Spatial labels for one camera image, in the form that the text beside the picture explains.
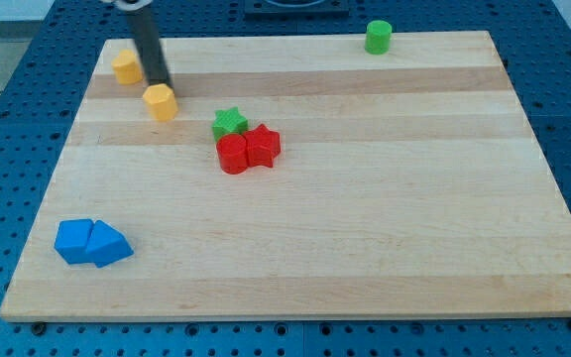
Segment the grey tool mount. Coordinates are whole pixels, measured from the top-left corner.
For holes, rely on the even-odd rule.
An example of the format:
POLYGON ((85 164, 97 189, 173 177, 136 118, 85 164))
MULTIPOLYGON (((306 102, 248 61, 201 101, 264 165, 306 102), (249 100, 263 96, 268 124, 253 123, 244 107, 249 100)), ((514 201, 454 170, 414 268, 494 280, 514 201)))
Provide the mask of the grey tool mount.
POLYGON ((153 0, 101 0, 113 4, 121 11, 137 11, 152 4, 153 0))

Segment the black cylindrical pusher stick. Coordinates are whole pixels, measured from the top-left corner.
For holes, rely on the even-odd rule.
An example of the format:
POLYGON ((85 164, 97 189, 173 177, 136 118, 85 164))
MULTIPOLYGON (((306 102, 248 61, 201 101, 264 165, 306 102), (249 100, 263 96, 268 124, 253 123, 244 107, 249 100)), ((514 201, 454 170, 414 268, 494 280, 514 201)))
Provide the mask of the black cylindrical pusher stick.
POLYGON ((151 5, 126 4, 124 12, 148 84, 165 84, 173 88, 151 5))

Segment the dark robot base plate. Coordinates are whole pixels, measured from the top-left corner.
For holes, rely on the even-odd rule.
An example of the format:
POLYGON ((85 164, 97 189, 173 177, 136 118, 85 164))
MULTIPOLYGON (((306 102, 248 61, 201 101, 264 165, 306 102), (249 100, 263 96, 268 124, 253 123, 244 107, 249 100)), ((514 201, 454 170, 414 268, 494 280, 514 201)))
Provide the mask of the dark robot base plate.
POLYGON ((348 0, 244 0, 246 18, 349 14, 348 0))

